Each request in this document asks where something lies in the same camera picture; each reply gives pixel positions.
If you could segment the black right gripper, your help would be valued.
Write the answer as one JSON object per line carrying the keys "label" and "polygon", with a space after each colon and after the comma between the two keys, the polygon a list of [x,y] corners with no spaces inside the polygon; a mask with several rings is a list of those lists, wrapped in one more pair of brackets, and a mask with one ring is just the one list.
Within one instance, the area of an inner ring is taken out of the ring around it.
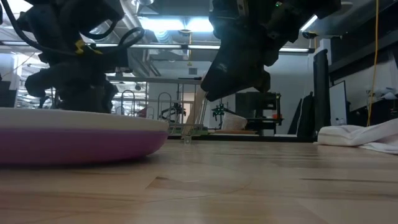
{"label": "black right gripper", "polygon": [[247,88],[266,93],[271,88],[271,66],[287,42],[311,18],[310,1],[214,0],[209,21],[221,45],[201,89],[209,101]]}

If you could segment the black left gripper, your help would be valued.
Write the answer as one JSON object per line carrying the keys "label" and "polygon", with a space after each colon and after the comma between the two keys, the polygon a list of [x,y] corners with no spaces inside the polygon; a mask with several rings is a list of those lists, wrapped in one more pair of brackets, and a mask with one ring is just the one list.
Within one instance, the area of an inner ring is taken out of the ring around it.
{"label": "black left gripper", "polygon": [[112,99],[119,91],[105,80],[105,73],[128,66],[128,48],[129,43],[115,47],[88,45],[78,30],[40,29],[37,31],[37,49],[42,51],[39,58],[49,68],[27,77],[25,88],[29,95],[42,98],[51,87],[60,88],[60,82],[72,82],[57,90],[58,109],[110,114]]}

